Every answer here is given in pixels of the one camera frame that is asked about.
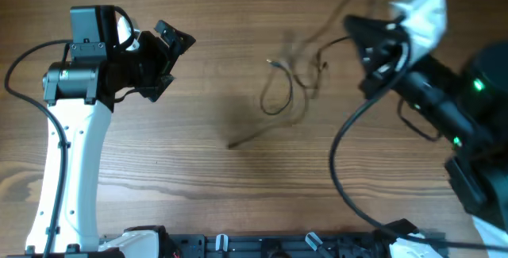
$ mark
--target wood grain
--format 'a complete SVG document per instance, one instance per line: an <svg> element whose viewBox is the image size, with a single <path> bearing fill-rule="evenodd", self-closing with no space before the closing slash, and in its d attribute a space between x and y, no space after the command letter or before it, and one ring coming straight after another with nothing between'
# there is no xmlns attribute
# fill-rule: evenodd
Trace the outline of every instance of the wood grain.
<svg viewBox="0 0 508 258"><path fill-rule="evenodd" d="M236 150L228 141L263 124L259 93L284 33L309 36L340 0L0 0L0 79L15 57L47 40L69 38L71 6L114 4L142 29L164 19L197 40L174 69L177 80L151 104L138 95L115 106L102 150L100 233L162 224L170 233L305 233L370 230L341 201L329 179L335 132L361 103L360 65L350 44L330 62L321 96L305 120L265 133ZM386 2L379 0L379 16ZM486 43L506 37L504 0L447 0L449 29L436 56L459 68ZM350 13L364 13L355 0ZM312 48L344 32L340 23ZM40 79L63 47L19 65L11 85L42 98ZM271 100L287 86L277 77ZM344 139L337 161L349 194L380 221L408 218L456 241L479 241L447 183L448 144L430 144L395 116L395 94ZM44 170L47 122L0 90L0 255L19 253L33 222ZM432 132L416 114L408 117ZM452 257L485 257L452 250Z"/></svg>

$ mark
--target white plastic part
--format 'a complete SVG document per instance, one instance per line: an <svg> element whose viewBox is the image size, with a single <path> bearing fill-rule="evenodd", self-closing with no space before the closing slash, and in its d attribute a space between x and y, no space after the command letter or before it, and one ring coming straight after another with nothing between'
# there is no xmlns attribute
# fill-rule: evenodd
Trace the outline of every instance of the white plastic part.
<svg viewBox="0 0 508 258"><path fill-rule="evenodd" d="M307 233L305 235L305 242L312 248L312 250L317 251L320 245L323 245L323 241L319 239L318 235L314 232Z"/></svg>
<svg viewBox="0 0 508 258"><path fill-rule="evenodd" d="M410 233L409 235L425 238L420 233ZM430 245L411 242L402 238L397 238L397 241L390 245L390 254L392 258L443 258Z"/></svg>
<svg viewBox="0 0 508 258"><path fill-rule="evenodd" d="M137 29L137 27L135 26L135 21L133 19L131 19L131 22L133 23L134 35L136 36L136 39L137 39L137 36L139 35L140 30ZM125 17L122 16L122 17L120 17L120 19L118 19L117 30L118 30L118 40L120 41L120 43L123 43L127 39L129 39L131 30L129 27L129 23L127 22ZM127 51L134 51L140 47L140 43L138 43L136 39L134 39L133 44L131 44L127 48Z"/></svg>
<svg viewBox="0 0 508 258"><path fill-rule="evenodd" d="M480 218L473 217L476 230L482 237L483 243L486 245L497 245L508 247L508 234L492 224L481 220ZM505 252L487 250L490 258L506 258L508 254Z"/></svg>
<svg viewBox="0 0 508 258"><path fill-rule="evenodd" d="M60 99L49 110L66 129L68 149L65 192L52 252L65 252L70 244L78 244L81 251L97 251L98 233L95 217L98 167L102 143L111 122L111 111L100 101L85 105L83 99ZM46 245L56 187L60 173L59 138L49 122L48 155L44 168L39 208L32 230L26 239L26 247L35 246L42 253Z"/></svg>
<svg viewBox="0 0 508 258"><path fill-rule="evenodd" d="M159 256L159 235L152 230L129 231L119 238L98 247L99 251L118 247L125 258L157 258Z"/></svg>
<svg viewBox="0 0 508 258"><path fill-rule="evenodd" d="M222 245L222 249L221 249L221 238L224 239L224 244ZM215 251L228 252L228 244L229 244L229 237L227 235L225 235L225 234L217 235L217 239L215 239Z"/></svg>
<svg viewBox="0 0 508 258"><path fill-rule="evenodd" d="M446 0L396 0L391 4L391 16L404 16L401 22L410 36L410 64L434 50L446 31Z"/></svg>

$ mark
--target wire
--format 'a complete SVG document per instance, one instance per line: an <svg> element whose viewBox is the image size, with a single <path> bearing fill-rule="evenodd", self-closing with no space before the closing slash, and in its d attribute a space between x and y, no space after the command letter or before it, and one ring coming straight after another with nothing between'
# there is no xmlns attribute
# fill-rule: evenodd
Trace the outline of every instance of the wire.
<svg viewBox="0 0 508 258"><path fill-rule="evenodd" d="M319 37L321 37L324 33L326 33L331 28L332 23L335 22L337 17L343 12L344 8L351 1L352 0L342 0L335 7L335 9L333 10L332 14L326 20L325 24L320 29L318 29L312 36L306 38L298 46L296 51L291 53L288 56L288 61L287 62L288 62L288 65L289 65L289 69L291 70L292 77L293 77L294 81L301 88L303 88L304 90L312 90L313 91L313 93L310 96L310 98L316 98L318 96L318 91L319 91L319 89L321 87L321 74L322 74L322 72L324 70L326 70L328 68L328 63L326 63L326 62L324 62L323 64L321 63L321 55L322 55L322 53L324 51L326 51L328 48L332 47L333 45L335 45L337 43L340 43L343 40L349 39L349 37L341 37L341 38L338 38L336 40L332 40L329 43L322 45L316 51L316 53L313 55L313 57L311 58L311 60L309 62L309 67L314 66L314 69L316 70L315 80L312 83L310 83L310 84L305 84L302 81L302 79L300 78L300 76L297 74L297 72L296 72L296 63L298 62L299 57L303 54L303 51L305 51L306 47L310 43L316 41ZM368 0L368 6L369 6L369 11L367 12L366 17L372 17L374 15L374 13L375 13L376 0ZM292 100L292 98L290 98L288 96L288 99L287 99L286 103L282 107L278 108L276 111L274 111L274 112L268 112L266 110L266 108L264 107L264 97L265 97L265 95L267 93L268 88L271 85L271 81L273 80L272 77L273 77L273 75L271 75L271 77L267 81L267 84L265 84L265 87L263 88L263 91L261 93L260 108L263 111L263 113L265 113L266 115L277 115L277 114L280 114L282 111L284 111L290 105L291 100Z"/></svg>
<svg viewBox="0 0 508 258"><path fill-rule="evenodd" d="M284 74L286 75L287 82L289 83L289 91L287 92L287 101L286 104L284 104L282 107L278 108L276 111L268 111L266 107L264 107L264 98L266 97L266 94L268 92L269 87L271 86L271 83L273 82L273 73L271 74L269 80L267 81L267 84L265 84L263 91L261 91L260 96L260 108L263 113L266 115L274 116L278 115L281 112L283 112L293 101L293 77L291 76L291 73L279 62L267 60L267 62L273 67L280 69L284 71Z"/></svg>
<svg viewBox="0 0 508 258"><path fill-rule="evenodd" d="M439 139L441 139L441 137L442 137L441 132L437 132L437 135L435 137L431 137L431 136L425 134L423 131L421 131L417 126L415 126L413 123L411 123L411 121L407 120L402 115L402 106L404 105L404 102L405 102L404 98L400 98L400 100L398 101L398 104L397 104L397 115L400 118L400 120L402 120L402 122L404 122L404 124L406 124L406 126L409 127L409 129L413 130L416 134L418 134L420 137L424 138L425 140L431 141L431 142L439 141Z"/></svg>
<svg viewBox="0 0 508 258"><path fill-rule="evenodd" d="M293 84L293 80L294 80L297 83L297 86L302 88L303 100L304 100L302 112L300 114L297 114L298 116L296 116L296 119L293 120L293 118L292 118L293 115L295 115L298 111L297 110L294 111L295 108L291 107L291 111L289 114L284 114L284 115L282 115L283 116L282 118L276 118L274 121L267 122L260 129L257 129L252 133L248 133L248 135L243 136L240 139L229 142L228 148L235 148L235 147L239 146L240 144L249 142L250 140L260 136L261 134L266 133L267 131L274 129L284 123L294 125L294 124L299 123L300 121L302 121L305 118L306 112L309 109L309 100L312 98L316 98L318 96L319 90L321 89L322 72L324 70L327 70L329 67L327 62L321 63L322 53L324 51L326 51L328 48L331 48L333 45L349 39L349 37L341 37L336 40L332 40L329 43L322 45L317 50L317 52L313 55L313 57L309 61L309 68L314 67L314 69L316 70L315 79L309 85L304 84L302 82L302 80L300 79L300 77L296 74L296 71L295 71L296 70L296 68L295 68L296 63L298 62L298 59L301 56L301 54L305 51L306 47L310 43L314 42L316 39L321 37L324 33L326 33L330 29L331 24L337 19L337 17L343 12L344 8L350 2L351 2L351 0L342 0L336 6L336 8L333 10L332 14L329 16L329 18L325 22L325 24L317 32L315 32L312 36L306 38L299 45L299 47L296 49L295 52L288 52L289 54L287 55L287 60L284 60L284 63L287 64L287 68L284 68L283 71L286 73L286 76L287 76L288 72L291 74L292 79L288 78L288 82L289 82L290 88L291 87L293 87L293 88L290 90L289 95L287 96L286 103L284 103L284 105L279 107L276 111L272 111L272 112L267 111L267 109L264 106L264 98L266 96L266 93L268 92L268 89L271 86L273 77L275 76L275 69L272 70L272 73L269 75L268 81L265 84L263 91L261 92L261 96L260 96L261 111L263 111L263 113L265 113L266 115L271 115L271 116L281 114L294 101L294 84ZM376 0L368 0L368 6L369 6L369 9L366 14L366 17L372 17L375 13ZM274 64L282 66L282 62L272 62L272 67L274 66ZM312 90L311 96L309 96L307 94L307 90Z"/></svg>
<svg viewBox="0 0 508 258"><path fill-rule="evenodd" d="M122 97L120 97L120 98L115 98L115 99L114 99L114 102L115 102L115 103L122 102L122 101L124 101L124 99L125 99L125 97L126 97L127 95L129 95L129 94L133 94L133 93L135 93L135 92L140 92L140 91L139 91L139 90L137 90L136 88L133 88L133 89L131 89L131 90L129 90L129 91L127 91L127 92L125 92L125 94L124 94Z"/></svg>
<svg viewBox="0 0 508 258"><path fill-rule="evenodd" d="M65 61L67 60L67 54L69 53L69 49L71 47L71 43L66 43L65 47L63 47L63 56L62 56L62 64L65 64Z"/></svg>
<svg viewBox="0 0 508 258"><path fill-rule="evenodd" d="M48 47L53 44L70 44L72 43L72 40L52 40L47 43L39 44L34 48L31 48L30 50L24 52L21 56L19 56L9 67L6 73L6 78L4 80L4 87L11 95L25 100L26 102L32 104L33 106L37 107L38 110L40 110L46 117L49 119L49 121L55 126L56 132L58 133L58 138L60 139L59 142L59 148L60 148L60 173L58 176L58 184L56 187L56 195L55 195L55 204L53 205L53 211L51 216L51 222L49 224L49 233L48 233L48 240L46 241L46 246L44 248L44 255L43 257L48 257L49 253L51 252L51 247L53 244L53 240L56 235L57 230L57 223L58 223L58 217L60 215L60 207L62 203L62 196L64 192L64 184L65 184L65 175L66 175L66 169L67 169L67 148L69 146L69 143L67 142L67 137L65 136L65 131L58 119L56 119L55 115L51 113L46 107L44 107L42 104L40 104L38 101L36 101L33 98L30 98L24 94L21 94L9 86L9 80L10 76L13 73L14 68L29 54L32 52L35 52L36 50L44 47Z"/></svg>
<svg viewBox="0 0 508 258"><path fill-rule="evenodd" d="M394 87L398 81L406 74L407 70L409 69L409 62L411 58L411 51L408 43L405 43L407 46L407 56L405 59L402 58L399 59L399 63L403 62L402 68L400 71L393 77L393 79L384 87L382 87L378 92L376 92L371 99L365 101L356 111L346 120L346 122L342 125L342 127L339 129L339 132L333 139L332 146L330 148L329 153L329 171L330 176L332 178L333 184L335 185L335 188L341 194L342 199L346 203L346 205L351 208L355 212L356 215L358 215L360 218L364 219L366 222L368 222L370 225L376 227L377 229L383 231L384 233L397 238L402 238L407 241L417 242L417 243L423 243L428 245L434 245L438 248L469 248L469 249L482 249L482 250L495 250L500 252L508 252L508 248L496 246L496 245L480 245L480 244L474 244L474 243L465 243L465 242L450 242L450 241L443 241L443 240L437 240L437 239L424 239L419 237L412 237L406 234L402 233L396 233L395 231L389 229L384 224L382 224L379 221L376 221L374 218L371 218L366 213L364 213L356 204L354 201L348 196L348 194L345 193L344 188L341 184L341 181L339 180L337 176L336 166L335 166L335 156L337 154L337 149L339 146L339 143L341 142L344 135L348 132L349 128L355 123L355 121L363 114L365 113L369 108L371 108L374 104L376 104L392 87Z"/></svg>
<svg viewBox="0 0 508 258"><path fill-rule="evenodd" d="M324 33L326 33L330 27L331 27L331 24L335 22L335 20L337 19L337 17L342 14L344 8L351 2L352 0L342 0L339 5L337 5L337 7L333 10L332 14L330 15L330 17L328 18L328 20L325 22L325 24L315 33L313 34L312 36L306 38L302 44L298 47L298 49L296 50L295 53L293 53L292 56L290 56L289 60L288 60L288 63L290 65L290 68L291 70L293 71L293 77L294 77L294 81L300 86L300 87L303 87L303 88L306 88L306 89L312 89L314 88L314 84L309 84L309 85L306 85L305 83L303 83L303 81L300 79L300 76L297 74L296 72L296 63L298 61L298 58L300 57L301 54L303 54L303 51L306 49L306 47L316 41L316 39L318 39L319 37L321 37ZM369 7L369 11L367 12L367 14L365 15L365 17L373 17L374 14L375 14L375 8L376 8L376 0L368 0L368 7ZM340 39L337 39L337 42L340 42L340 41L343 41L345 40L344 38L340 38Z"/></svg>

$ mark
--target screw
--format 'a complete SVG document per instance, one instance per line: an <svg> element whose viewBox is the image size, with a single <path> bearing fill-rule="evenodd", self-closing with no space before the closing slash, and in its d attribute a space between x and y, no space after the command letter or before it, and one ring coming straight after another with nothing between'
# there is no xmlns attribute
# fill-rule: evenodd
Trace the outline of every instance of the screw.
<svg viewBox="0 0 508 258"><path fill-rule="evenodd" d="M390 23L390 24L387 25L387 29L392 30L392 29L395 29L395 28L397 28L397 25L394 24L394 23Z"/></svg>

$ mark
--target green led light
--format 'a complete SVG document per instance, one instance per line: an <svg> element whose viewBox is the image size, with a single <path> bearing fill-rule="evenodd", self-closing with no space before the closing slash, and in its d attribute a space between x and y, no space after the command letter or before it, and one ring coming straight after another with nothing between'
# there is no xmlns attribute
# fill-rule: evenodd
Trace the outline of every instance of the green led light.
<svg viewBox="0 0 508 258"><path fill-rule="evenodd" d="M485 85L482 83L481 80L479 79L475 79L475 81L473 82L473 84L475 85L475 89L477 91L482 91L483 89L485 89Z"/></svg>
<svg viewBox="0 0 508 258"><path fill-rule="evenodd" d="M457 146L462 146L462 142L460 141L460 138L459 137L455 137L453 138L453 144L457 145Z"/></svg>

